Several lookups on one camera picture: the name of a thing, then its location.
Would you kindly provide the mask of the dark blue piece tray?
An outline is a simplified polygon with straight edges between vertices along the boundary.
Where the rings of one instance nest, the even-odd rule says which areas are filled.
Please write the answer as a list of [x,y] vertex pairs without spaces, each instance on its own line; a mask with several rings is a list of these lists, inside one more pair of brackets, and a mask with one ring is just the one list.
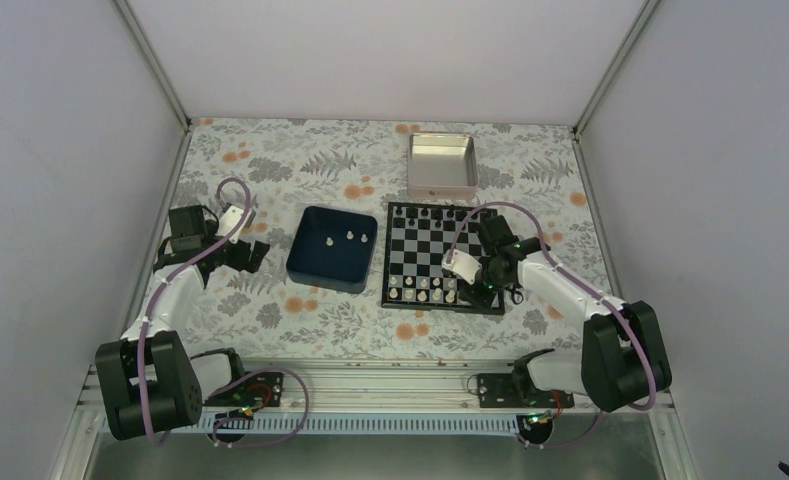
[[[346,234],[352,231],[354,238]],[[288,278],[297,284],[348,294],[367,285],[378,222],[366,214],[322,206],[304,209],[286,260]],[[367,242],[361,242],[367,234]]]

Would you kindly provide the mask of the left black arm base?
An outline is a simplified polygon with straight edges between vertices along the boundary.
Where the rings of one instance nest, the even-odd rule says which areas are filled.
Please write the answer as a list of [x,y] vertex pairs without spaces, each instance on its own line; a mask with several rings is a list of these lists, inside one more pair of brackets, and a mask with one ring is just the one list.
[[206,407],[228,407],[229,411],[218,413],[209,422],[206,436],[212,440],[232,443],[241,441],[244,434],[212,434],[213,425],[224,418],[252,420],[254,415],[266,407],[278,407],[284,374],[266,372],[246,380],[242,385],[224,393],[213,395],[205,401]]

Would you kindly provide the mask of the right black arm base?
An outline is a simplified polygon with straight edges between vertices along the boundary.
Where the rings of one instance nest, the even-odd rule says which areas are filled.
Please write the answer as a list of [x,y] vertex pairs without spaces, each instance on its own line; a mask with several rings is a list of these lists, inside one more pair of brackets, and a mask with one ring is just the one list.
[[483,409],[526,409],[516,416],[522,443],[543,444],[552,436],[554,423],[566,408],[575,406],[571,393],[538,390],[518,381],[513,373],[479,373],[466,381],[466,390]]

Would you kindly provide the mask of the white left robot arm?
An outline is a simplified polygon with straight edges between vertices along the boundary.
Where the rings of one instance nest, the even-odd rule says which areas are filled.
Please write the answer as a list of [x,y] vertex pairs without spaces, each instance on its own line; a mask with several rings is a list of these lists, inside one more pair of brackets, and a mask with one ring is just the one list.
[[211,395],[225,405],[246,396],[249,380],[234,349],[189,355],[180,333],[215,270],[259,269],[269,245],[240,238],[254,217],[237,205],[221,214],[204,205],[170,211],[170,234],[159,244],[136,320],[119,340],[100,345],[95,353],[115,439],[147,436],[161,442],[169,431],[197,423]]

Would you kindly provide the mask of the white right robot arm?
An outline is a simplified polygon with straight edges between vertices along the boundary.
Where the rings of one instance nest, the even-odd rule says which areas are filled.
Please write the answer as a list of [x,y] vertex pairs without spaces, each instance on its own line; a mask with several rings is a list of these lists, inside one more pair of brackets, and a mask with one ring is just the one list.
[[513,234],[503,216],[478,222],[484,249],[476,258],[455,247],[442,267],[465,283],[461,296],[487,307],[506,290],[540,295],[566,319],[578,323],[581,346],[546,348],[518,358],[510,375],[514,399],[535,407],[550,391],[582,394],[602,411],[646,410],[670,388],[672,371],[654,309],[597,289],[553,257],[539,237]]

